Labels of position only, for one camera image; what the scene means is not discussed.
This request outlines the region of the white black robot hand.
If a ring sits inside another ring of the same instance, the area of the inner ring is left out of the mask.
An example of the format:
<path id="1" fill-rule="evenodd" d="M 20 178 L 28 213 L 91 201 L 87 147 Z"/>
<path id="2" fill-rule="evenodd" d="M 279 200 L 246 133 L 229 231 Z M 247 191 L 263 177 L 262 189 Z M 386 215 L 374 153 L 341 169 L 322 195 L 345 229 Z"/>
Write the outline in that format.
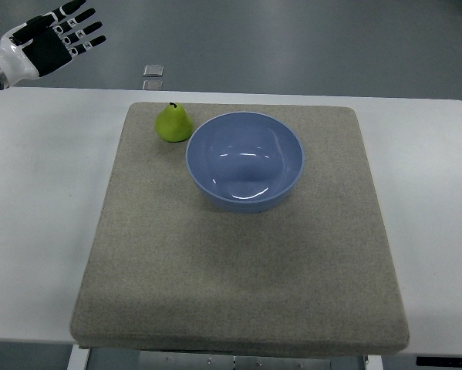
<path id="1" fill-rule="evenodd" d="M 0 85 L 36 80 L 70 64 L 106 41 L 92 21 L 96 10 L 70 1 L 7 31 L 0 39 Z"/>

